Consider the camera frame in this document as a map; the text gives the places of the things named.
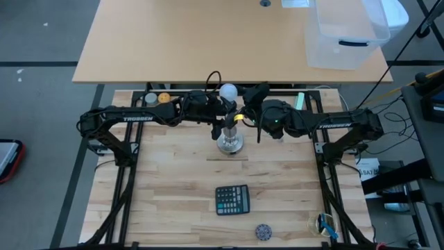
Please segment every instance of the wooden table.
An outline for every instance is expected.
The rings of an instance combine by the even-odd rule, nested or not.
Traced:
[[[271,2],[101,1],[73,81],[202,83],[219,70],[225,83],[376,83],[386,70],[381,49],[357,70],[308,67],[307,9]]]
[[[132,93],[116,91],[113,105],[129,106]],[[321,90],[321,96],[325,112],[341,110],[337,90]],[[295,101],[295,97],[270,98]],[[122,140],[125,127],[124,123],[116,124],[110,131]],[[211,126],[183,122],[169,128],[145,123],[126,244],[317,247],[328,241],[307,229],[309,217],[323,211],[311,140],[285,135],[283,142],[277,142],[262,133],[261,144],[257,144],[256,129],[242,123],[238,129],[245,136],[245,146],[239,154],[225,156],[211,140]],[[335,141],[346,129],[329,132]],[[111,155],[100,157],[99,163],[112,159]],[[345,156],[343,161],[355,165],[352,156]],[[371,239],[373,230],[359,176],[346,167],[336,169],[345,211]],[[112,163],[97,169],[80,242],[92,236],[110,211],[116,176],[117,167]],[[239,184],[250,188],[251,212],[217,216],[214,189]],[[273,229],[269,241],[260,242],[255,237],[258,224]]]

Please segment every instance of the white ball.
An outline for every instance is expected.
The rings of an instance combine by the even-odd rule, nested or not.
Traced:
[[[236,86],[234,86],[231,83],[226,83],[222,85],[221,91],[219,92],[219,95],[228,101],[236,101],[237,98],[237,89]]]

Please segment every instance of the white label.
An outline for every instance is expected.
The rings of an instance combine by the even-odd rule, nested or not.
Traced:
[[[348,128],[352,124],[331,124],[331,125],[320,125],[319,128]]]
[[[379,161],[377,158],[362,158],[357,165],[359,172],[361,172],[361,181],[368,180],[377,175],[379,171]],[[375,192],[366,195],[366,199],[380,198]]]
[[[125,122],[149,122],[153,121],[154,117],[124,117]]]

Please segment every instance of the orange object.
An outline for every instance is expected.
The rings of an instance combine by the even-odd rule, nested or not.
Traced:
[[[168,93],[162,93],[162,94],[159,94],[159,97],[157,98],[157,100],[160,103],[167,103],[171,100],[171,97],[169,96]]]

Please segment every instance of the green object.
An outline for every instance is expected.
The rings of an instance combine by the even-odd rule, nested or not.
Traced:
[[[305,100],[305,93],[299,92],[298,98],[294,103],[294,108],[296,110],[302,110],[302,107],[304,106],[304,100]]]

